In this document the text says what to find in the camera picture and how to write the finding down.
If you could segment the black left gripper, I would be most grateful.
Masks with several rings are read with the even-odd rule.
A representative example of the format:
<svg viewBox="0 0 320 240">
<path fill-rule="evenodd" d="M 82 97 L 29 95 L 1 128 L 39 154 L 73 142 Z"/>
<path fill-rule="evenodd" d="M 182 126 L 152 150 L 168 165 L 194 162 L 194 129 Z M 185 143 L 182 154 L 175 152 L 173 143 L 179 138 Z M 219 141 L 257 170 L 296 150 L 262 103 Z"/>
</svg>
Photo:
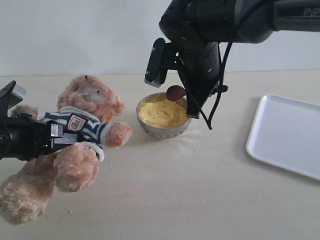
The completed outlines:
<svg viewBox="0 0 320 240">
<path fill-rule="evenodd" d="M 42 123 L 33 120 L 27 113 L 21 113 L 17 117 L 0 117 L 1 159 L 17 158 L 29 161 L 43 153 L 50 140 L 51 154 L 76 143 L 78 135 L 63 134 L 63 125 Z"/>
</svg>

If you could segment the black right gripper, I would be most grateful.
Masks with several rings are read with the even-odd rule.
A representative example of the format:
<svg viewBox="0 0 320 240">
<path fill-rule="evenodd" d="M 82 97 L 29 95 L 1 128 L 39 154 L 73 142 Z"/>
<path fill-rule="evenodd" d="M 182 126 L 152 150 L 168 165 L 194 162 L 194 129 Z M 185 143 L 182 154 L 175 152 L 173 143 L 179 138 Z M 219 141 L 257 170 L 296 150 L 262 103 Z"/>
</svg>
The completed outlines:
<svg viewBox="0 0 320 240">
<path fill-rule="evenodd" d="M 219 81 L 220 57 L 219 44 L 209 42 L 202 48 L 184 49 L 177 43 L 172 44 L 183 63 L 182 73 L 186 74 L 187 111 L 189 118 L 208 119 L 202 107 L 212 94 Z"/>
</svg>

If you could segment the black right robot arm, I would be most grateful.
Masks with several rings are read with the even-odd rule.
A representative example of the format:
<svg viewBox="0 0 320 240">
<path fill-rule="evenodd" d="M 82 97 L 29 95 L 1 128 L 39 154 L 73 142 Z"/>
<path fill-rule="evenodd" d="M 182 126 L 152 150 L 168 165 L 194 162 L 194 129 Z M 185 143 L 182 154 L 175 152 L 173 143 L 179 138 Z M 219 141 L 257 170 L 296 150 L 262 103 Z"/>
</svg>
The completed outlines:
<svg viewBox="0 0 320 240">
<path fill-rule="evenodd" d="M 219 43 L 264 42 L 278 31 L 319 32 L 318 0 L 173 0 L 159 21 L 187 69 L 187 88 L 207 99 L 219 80 Z"/>
</svg>

